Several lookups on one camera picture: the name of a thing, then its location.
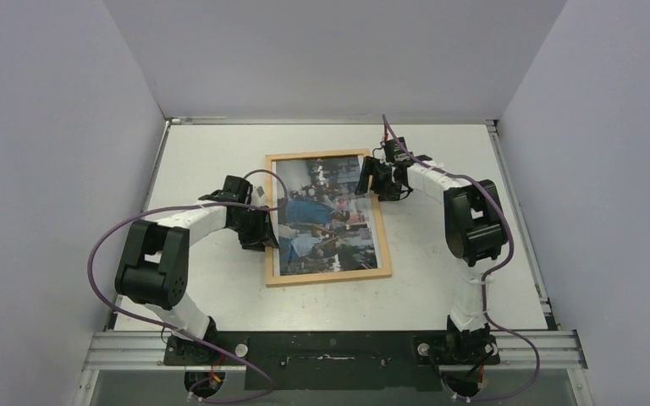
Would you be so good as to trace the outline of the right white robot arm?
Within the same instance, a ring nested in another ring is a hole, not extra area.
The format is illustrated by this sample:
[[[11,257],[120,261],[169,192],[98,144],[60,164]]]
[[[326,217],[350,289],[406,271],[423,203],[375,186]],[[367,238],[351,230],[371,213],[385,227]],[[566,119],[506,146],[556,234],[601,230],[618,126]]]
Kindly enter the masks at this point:
[[[399,201],[418,191],[433,198],[443,207],[445,243],[459,262],[444,343],[430,344],[429,355],[461,365],[495,361],[499,350],[486,317],[485,273],[509,242],[496,185],[489,179],[473,184],[428,156],[412,155],[403,138],[383,141],[380,149],[382,157],[364,157],[356,194]]]

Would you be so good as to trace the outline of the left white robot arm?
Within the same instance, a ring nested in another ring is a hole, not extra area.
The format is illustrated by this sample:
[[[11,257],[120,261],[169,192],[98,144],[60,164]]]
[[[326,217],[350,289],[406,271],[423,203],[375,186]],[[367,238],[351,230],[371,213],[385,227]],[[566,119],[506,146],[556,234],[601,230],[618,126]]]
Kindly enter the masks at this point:
[[[118,294],[144,305],[173,334],[168,350],[207,365],[220,357],[216,322],[186,293],[190,247],[220,230],[231,230],[244,250],[278,248],[272,208],[247,177],[229,175],[221,189],[193,207],[159,220],[129,225],[114,280]]]

